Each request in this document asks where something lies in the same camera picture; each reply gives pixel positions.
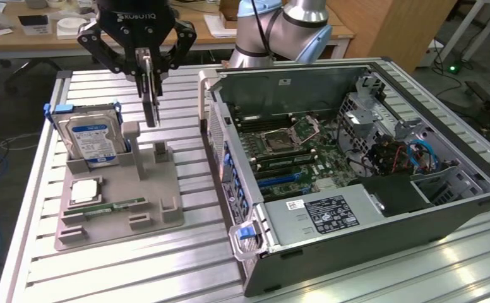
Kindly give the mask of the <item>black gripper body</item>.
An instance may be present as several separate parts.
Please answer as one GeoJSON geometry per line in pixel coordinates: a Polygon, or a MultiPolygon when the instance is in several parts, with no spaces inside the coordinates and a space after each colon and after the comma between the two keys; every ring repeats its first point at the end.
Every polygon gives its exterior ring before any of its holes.
{"type": "Polygon", "coordinates": [[[175,26],[168,1],[97,1],[97,24],[125,50],[148,49],[160,54],[160,45],[175,26]]]}

